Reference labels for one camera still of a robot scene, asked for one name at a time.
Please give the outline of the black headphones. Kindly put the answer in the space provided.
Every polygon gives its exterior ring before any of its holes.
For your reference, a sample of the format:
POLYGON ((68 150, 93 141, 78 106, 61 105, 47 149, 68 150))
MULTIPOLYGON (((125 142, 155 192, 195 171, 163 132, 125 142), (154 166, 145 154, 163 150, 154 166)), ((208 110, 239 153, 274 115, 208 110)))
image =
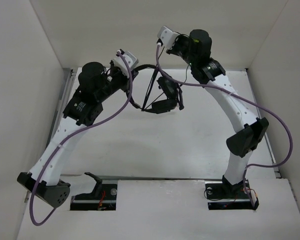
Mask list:
POLYGON ((178 84, 174 81, 169 80, 165 76, 160 76, 157 80, 158 88, 162 90, 162 94, 159 95, 152 103, 149 104, 149 106, 146 106, 150 93, 152 91, 154 82, 156 80, 156 77, 159 73, 159 69, 157 66, 153 64, 142 64, 140 66, 137 66, 132 71, 132 78, 135 79, 135 77, 140 73, 140 71, 145 69, 153 69, 153 73, 149 82, 149 86, 146 92, 146 95, 144 97, 144 101, 142 106, 137 104, 133 97, 130 97, 129 103, 136 109, 140 109, 142 112, 151 113, 151 114, 163 114, 168 113, 172 110, 174 110, 177 106, 179 107, 179 110, 183 110, 184 103, 183 103, 183 93, 181 90, 182 84, 178 84))

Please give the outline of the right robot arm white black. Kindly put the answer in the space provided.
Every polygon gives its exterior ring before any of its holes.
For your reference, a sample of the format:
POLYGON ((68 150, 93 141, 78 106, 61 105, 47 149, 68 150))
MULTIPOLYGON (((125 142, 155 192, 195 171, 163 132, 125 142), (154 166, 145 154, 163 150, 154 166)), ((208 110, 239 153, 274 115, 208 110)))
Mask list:
POLYGON ((211 57, 212 39, 207 31, 194 29, 184 35, 164 27, 158 37, 167 54, 179 56, 190 66, 194 79, 217 101, 232 125, 234 135, 226 140, 230 155, 221 190, 225 196, 233 197, 244 184, 244 171, 269 122, 257 117, 235 97, 225 69, 211 57))

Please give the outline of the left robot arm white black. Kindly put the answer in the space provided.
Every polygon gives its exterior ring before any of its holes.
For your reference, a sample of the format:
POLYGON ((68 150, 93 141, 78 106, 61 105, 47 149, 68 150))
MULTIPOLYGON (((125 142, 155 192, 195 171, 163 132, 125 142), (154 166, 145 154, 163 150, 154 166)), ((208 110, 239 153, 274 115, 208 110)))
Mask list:
POLYGON ((103 181, 98 176, 85 172, 65 178, 61 176, 62 171, 83 135, 113 119, 127 106, 124 102, 113 115, 96 122, 103 111, 103 102, 117 91, 131 94, 135 67, 132 60, 127 63, 112 60, 109 68, 99 62, 82 67, 78 87, 64 108, 54 136, 36 164, 17 177, 17 182, 31 193, 29 207, 34 206, 35 198, 55 210, 73 196, 94 199, 101 195, 103 181))

